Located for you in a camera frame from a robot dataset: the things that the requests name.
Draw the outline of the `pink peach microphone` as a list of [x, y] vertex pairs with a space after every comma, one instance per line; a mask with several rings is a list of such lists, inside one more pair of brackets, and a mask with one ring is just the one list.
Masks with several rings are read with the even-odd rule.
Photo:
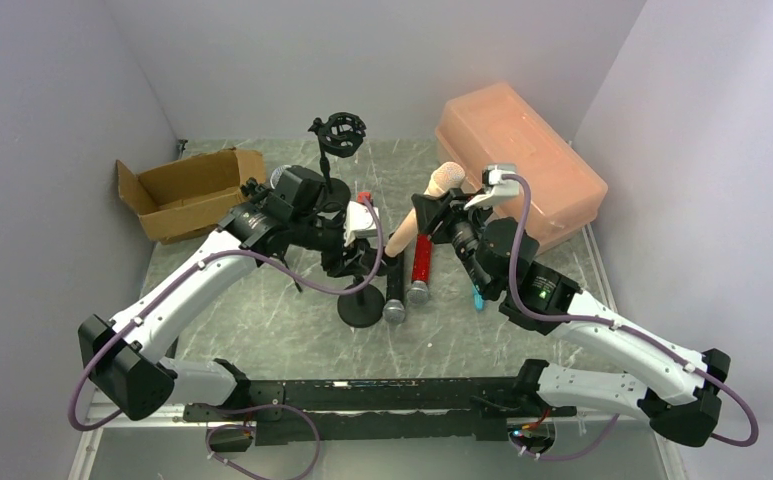
[[456, 162], [445, 162], [435, 169], [429, 178], [427, 187], [423, 192], [424, 197], [430, 197], [430, 200], [413, 200], [413, 208], [393, 232], [388, 240], [384, 255], [396, 258], [402, 253], [410, 242], [420, 233], [421, 227], [418, 221], [425, 225], [428, 214], [428, 207], [433, 205], [437, 207], [437, 200], [444, 196], [450, 189], [460, 189], [466, 178], [465, 170]]

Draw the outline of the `black round-base clip stand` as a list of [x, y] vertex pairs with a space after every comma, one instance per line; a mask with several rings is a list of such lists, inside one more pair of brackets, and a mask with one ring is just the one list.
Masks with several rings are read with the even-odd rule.
[[[354, 260], [347, 264], [344, 272], [353, 277], [349, 286], [353, 289], [365, 282], [370, 267], [366, 266], [364, 261]], [[385, 303], [383, 293], [368, 283], [352, 295], [340, 296], [337, 300], [337, 311], [340, 319], [348, 326], [357, 329], [368, 328], [381, 320]]]

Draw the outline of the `black glitter microphone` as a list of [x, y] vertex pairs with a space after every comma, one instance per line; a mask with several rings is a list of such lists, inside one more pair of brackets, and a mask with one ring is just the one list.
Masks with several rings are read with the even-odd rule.
[[386, 274], [385, 305], [383, 318], [392, 324], [402, 324], [406, 320], [405, 302], [405, 254], [398, 254], [388, 265]]

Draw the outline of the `red glitter microphone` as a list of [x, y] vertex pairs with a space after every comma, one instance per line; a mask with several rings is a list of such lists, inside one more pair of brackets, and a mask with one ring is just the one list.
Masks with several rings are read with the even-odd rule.
[[410, 304], [424, 305], [430, 300], [430, 272], [433, 243], [427, 235], [419, 234], [416, 239], [411, 272], [411, 284], [406, 298]]

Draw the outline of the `blue microphone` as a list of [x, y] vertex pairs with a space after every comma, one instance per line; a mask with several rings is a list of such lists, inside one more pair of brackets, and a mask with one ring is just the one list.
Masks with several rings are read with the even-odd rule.
[[478, 288], [476, 284], [472, 285], [472, 298], [473, 298], [473, 305], [475, 310], [478, 312], [482, 312], [485, 309], [486, 300], [483, 297], [482, 291]]

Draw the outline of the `brown cardboard box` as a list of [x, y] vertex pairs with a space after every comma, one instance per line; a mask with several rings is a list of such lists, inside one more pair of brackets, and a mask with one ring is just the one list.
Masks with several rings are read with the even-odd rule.
[[142, 173], [115, 162], [120, 199], [137, 215], [146, 236], [162, 244], [207, 233], [229, 209], [245, 202], [242, 187], [266, 180], [261, 152], [222, 149]]

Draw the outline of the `black tripod shock-mount stand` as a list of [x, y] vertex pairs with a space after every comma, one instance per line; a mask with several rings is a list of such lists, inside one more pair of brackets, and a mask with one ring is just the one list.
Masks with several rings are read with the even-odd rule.
[[[250, 177], [245, 185], [241, 187], [241, 190], [248, 196], [249, 202], [262, 207], [272, 189], [268, 183], [259, 183], [254, 177]], [[286, 261], [285, 254], [288, 250], [288, 246], [285, 247], [272, 247], [268, 253], [264, 252], [264, 255], [274, 257], [278, 259], [286, 268], [289, 268]]]

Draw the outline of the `purple glitter microphone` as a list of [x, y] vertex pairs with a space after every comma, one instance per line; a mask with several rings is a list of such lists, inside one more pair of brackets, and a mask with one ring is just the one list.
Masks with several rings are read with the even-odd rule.
[[270, 174], [268, 181], [272, 189], [275, 189], [282, 178], [282, 175], [290, 168], [289, 164], [276, 167]]

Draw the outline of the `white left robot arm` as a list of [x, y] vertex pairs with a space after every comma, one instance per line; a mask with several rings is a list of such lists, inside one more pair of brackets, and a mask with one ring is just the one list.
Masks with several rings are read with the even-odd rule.
[[104, 320], [79, 327], [84, 377], [116, 412], [137, 421], [166, 404], [206, 404], [236, 415], [251, 406], [251, 382], [232, 363], [177, 361], [168, 349], [219, 295], [261, 266], [329, 295], [362, 292], [388, 240], [369, 194], [328, 200], [317, 172], [288, 166], [279, 178], [251, 178], [198, 250], [150, 293]]

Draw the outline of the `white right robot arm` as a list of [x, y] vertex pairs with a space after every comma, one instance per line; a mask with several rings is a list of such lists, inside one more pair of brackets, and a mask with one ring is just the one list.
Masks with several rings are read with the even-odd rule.
[[520, 328], [599, 350], [620, 373], [575, 370], [528, 359], [513, 396], [524, 411], [585, 407], [648, 423], [675, 443], [701, 447], [713, 438], [721, 413], [721, 383], [730, 358], [718, 349], [697, 352], [655, 338], [608, 310], [571, 278], [534, 261], [538, 243], [523, 236], [511, 255], [515, 219], [491, 219], [470, 207], [470, 195], [415, 194], [421, 234], [450, 244], [482, 299]]

